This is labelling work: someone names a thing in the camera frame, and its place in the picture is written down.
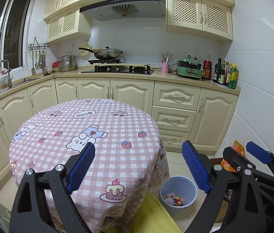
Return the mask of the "light blue trash bin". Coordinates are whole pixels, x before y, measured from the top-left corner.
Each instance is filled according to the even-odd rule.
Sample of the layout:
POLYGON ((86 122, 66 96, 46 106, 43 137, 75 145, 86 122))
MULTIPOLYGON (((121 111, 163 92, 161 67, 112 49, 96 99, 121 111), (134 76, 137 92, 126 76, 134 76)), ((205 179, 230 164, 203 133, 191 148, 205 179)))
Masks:
POLYGON ((172 176, 158 191, 162 206, 171 215, 190 207, 196 200, 196 184, 184 176, 172 176))

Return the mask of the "kitchen window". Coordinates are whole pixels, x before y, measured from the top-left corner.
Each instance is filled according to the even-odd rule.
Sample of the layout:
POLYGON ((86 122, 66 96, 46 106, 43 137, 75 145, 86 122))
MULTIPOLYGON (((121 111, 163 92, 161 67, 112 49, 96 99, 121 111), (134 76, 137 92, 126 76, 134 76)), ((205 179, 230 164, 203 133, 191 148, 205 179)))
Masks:
POLYGON ((24 66, 23 45, 31 0, 0 0, 0 74, 24 66))

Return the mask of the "orange rice bag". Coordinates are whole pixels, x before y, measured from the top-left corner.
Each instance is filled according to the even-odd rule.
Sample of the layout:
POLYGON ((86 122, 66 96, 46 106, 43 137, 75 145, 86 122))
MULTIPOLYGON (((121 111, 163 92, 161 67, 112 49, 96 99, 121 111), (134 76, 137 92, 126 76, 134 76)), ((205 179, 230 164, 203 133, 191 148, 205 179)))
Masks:
POLYGON ((233 146, 226 147, 223 151, 223 162, 226 171, 238 173, 241 170, 239 163, 246 159, 245 149, 237 140, 234 141, 233 146))

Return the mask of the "brown cardboard box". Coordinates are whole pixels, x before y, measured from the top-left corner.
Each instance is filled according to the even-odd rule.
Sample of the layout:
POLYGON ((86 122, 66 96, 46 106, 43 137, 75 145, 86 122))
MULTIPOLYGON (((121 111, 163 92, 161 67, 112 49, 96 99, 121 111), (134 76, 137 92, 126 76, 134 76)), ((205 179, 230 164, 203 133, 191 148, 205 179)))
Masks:
MULTIPOLYGON (((222 173, 225 168, 224 166, 226 163, 223 162, 223 158, 212 158, 210 159, 211 164, 214 165, 219 165, 222 167, 222 170, 220 173, 222 173)), ((214 197, 215 197, 215 210, 218 211, 217 217, 215 219, 215 223, 222 223, 224 221, 224 217, 226 216, 227 210, 228 210, 228 197, 226 195, 226 191, 223 190, 224 186, 219 186, 221 182, 218 182, 215 184, 215 192, 214 192, 214 197)))

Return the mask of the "cream lower cabinets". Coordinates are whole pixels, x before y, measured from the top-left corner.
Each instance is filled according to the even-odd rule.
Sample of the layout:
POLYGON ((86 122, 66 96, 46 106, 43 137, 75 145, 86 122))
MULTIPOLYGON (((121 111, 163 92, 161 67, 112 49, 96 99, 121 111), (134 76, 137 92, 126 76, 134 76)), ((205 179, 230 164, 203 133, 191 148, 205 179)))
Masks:
POLYGON ((196 149, 214 155, 235 110, 239 92, 213 83, 175 76, 107 75, 90 72, 69 77, 28 78, 0 90, 0 188, 12 175, 8 147, 21 124, 58 104, 120 102, 150 114, 156 121, 167 151, 178 153, 191 138, 196 149))

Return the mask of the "cream cabinets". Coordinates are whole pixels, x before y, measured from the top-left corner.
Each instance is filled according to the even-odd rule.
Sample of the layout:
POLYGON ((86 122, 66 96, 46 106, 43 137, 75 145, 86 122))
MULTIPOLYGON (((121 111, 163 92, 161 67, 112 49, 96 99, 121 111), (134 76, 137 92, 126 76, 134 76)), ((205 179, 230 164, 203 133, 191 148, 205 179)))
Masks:
POLYGON ((93 19, 164 18, 168 32, 224 43, 233 39, 234 4, 234 0, 48 0, 46 41, 88 36, 93 19))
POLYGON ((0 188, 12 175, 8 147, 21 124, 58 104, 120 102, 150 114, 156 121, 167 151, 178 153, 191 138, 196 149, 214 155, 235 110, 239 92, 213 83, 175 76, 107 75, 90 72, 69 77, 28 78, 0 90, 0 188))

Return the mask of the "green yellow oil bottle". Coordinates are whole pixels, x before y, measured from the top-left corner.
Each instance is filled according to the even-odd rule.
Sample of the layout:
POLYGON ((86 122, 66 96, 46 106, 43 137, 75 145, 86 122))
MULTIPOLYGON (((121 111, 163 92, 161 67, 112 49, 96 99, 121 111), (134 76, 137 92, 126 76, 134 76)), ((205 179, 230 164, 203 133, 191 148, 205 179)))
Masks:
POLYGON ((238 81, 238 66, 236 64, 233 64, 230 70, 230 79, 229 79, 228 87, 233 90, 236 89, 237 81, 238 81))

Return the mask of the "yellow cloth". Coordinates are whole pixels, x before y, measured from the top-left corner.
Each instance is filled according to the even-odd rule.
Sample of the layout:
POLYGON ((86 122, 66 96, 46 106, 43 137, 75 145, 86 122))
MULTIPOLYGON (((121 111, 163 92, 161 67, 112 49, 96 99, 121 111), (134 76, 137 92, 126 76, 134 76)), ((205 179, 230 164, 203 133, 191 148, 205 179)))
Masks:
POLYGON ((125 189, 120 200, 102 194, 100 201, 106 209, 101 232, 181 232, 158 198, 144 188, 125 189))

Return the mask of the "red soy sauce bottle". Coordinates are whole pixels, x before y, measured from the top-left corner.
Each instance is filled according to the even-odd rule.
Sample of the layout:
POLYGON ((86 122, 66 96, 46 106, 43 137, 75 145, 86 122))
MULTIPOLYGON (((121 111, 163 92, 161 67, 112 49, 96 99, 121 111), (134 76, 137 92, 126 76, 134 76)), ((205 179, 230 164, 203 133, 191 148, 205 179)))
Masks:
POLYGON ((203 70, 202 70, 202 79, 204 80, 211 80, 212 75, 212 62, 211 62, 211 55, 207 55, 207 58, 203 62, 203 70))

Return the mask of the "dark glass bottle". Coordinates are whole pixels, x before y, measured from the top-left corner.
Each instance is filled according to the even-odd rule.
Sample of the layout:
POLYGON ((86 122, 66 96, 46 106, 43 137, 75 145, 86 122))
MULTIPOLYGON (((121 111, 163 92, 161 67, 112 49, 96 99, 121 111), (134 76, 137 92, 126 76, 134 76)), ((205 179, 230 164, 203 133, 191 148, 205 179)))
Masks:
POLYGON ((218 63, 215 65, 213 82, 224 85, 226 78, 226 61, 221 58, 218 59, 218 63))

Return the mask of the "green electric cooker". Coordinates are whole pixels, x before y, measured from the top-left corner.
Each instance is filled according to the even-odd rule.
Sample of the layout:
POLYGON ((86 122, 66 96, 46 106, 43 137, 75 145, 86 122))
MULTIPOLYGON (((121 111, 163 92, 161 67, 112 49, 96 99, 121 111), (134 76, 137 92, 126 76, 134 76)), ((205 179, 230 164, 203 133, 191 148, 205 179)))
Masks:
POLYGON ((200 80, 202 78, 202 64, 197 58, 187 56, 184 59, 177 60, 176 75, 190 79, 200 80))

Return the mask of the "pink checkered tablecloth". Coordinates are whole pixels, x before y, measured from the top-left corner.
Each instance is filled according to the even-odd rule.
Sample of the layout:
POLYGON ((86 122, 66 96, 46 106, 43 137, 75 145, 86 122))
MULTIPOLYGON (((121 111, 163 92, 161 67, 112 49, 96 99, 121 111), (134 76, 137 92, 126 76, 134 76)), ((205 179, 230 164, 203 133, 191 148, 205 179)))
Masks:
POLYGON ((79 99, 38 112, 12 138, 18 184, 10 232, 99 232, 127 227, 149 188, 169 178, 151 115, 112 99, 79 99))

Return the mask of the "pink utensil holder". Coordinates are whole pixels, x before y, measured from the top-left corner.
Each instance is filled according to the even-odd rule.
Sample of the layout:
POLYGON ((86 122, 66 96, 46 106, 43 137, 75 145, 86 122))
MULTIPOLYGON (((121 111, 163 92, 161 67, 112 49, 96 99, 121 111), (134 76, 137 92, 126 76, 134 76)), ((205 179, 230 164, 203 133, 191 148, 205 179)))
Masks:
POLYGON ((161 72, 162 73, 168 73, 169 72, 169 64, 163 62, 161 72))

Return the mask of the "chrome sink faucet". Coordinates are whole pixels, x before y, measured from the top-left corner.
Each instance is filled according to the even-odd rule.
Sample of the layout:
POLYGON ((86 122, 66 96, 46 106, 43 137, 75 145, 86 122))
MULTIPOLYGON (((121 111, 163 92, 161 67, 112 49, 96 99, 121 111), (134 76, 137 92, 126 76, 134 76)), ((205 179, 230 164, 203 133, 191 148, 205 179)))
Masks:
POLYGON ((1 73, 2 73, 2 75, 7 74, 7 76, 8 76, 8 88, 11 89, 12 88, 12 79, 13 79, 13 77, 11 76, 11 68, 10 68, 9 61, 7 59, 3 59, 3 60, 0 61, 0 64, 6 64, 7 65, 6 68, 2 69, 1 73))

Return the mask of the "steel steamer pot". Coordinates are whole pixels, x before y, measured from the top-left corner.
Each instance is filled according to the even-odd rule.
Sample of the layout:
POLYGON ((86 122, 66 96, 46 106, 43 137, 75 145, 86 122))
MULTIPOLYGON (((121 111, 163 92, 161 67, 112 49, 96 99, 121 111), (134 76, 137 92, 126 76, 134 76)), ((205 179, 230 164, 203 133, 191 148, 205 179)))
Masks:
POLYGON ((76 56, 71 52, 59 58, 59 71, 69 72, 76 69, 76 56))

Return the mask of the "cream upper cabinets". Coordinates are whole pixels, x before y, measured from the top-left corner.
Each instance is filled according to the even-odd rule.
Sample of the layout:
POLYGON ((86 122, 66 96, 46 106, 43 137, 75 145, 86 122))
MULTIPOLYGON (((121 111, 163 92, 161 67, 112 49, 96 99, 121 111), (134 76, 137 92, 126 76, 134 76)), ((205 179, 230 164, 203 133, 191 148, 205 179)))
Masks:
POLYGON ((164 18, 168 32, 224 43, 233 39, 234 4, 234 0, 48 0, 46 41, 88 36, 93 19, 164 18))

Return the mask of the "black gas stove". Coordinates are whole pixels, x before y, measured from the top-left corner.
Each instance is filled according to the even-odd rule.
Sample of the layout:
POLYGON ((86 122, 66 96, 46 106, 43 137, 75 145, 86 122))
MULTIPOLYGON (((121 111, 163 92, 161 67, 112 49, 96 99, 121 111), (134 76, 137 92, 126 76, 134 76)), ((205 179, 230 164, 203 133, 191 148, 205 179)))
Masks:
POLYGON ((84 70, 82 73, 130 73, 151 75, 154 72, 149 64, 128 64, 123 63, 119 58, 102 61, 93 60, 89 61, 89 63, 93 65, 93 68, 84 70))

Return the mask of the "hanging utensil rack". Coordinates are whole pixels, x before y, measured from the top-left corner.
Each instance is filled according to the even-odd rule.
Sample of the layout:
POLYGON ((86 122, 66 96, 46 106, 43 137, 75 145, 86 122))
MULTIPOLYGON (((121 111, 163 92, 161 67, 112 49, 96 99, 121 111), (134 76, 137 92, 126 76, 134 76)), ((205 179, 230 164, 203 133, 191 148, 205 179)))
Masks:
POLYGON ((43 75, 51 74, 51 69, 48 69, 46 62, 47 52, 50 51, 50 49, 51 46, 49 44, 40 44, 36 36, 33 37, 33 42, 28 44, 32 75, 36 75, 37 70, 41 70, 43 75))

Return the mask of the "steel wok with lid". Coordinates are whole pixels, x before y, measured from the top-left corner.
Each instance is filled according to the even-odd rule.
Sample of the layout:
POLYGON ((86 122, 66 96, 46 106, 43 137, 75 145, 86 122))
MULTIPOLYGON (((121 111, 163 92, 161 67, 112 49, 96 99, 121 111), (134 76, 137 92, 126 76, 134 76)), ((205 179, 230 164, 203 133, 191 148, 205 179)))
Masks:
POLYGON ((79 50, 86 50, 94 54, 94 56, 99 59, 117 59, 122 55, 122 51, 116 48, 109 48, 108 46, 100 49, 89 49, 84 47, 79 47, 79 50))

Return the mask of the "range hood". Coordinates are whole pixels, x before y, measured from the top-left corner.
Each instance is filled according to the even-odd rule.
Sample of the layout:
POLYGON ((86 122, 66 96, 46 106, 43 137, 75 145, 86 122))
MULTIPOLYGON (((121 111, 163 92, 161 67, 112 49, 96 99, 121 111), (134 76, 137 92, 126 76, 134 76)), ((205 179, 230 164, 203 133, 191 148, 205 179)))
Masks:
POLYGON ((164 17, 162 0, 105 0, 83 6, 79 12, 101 22, 164 17))

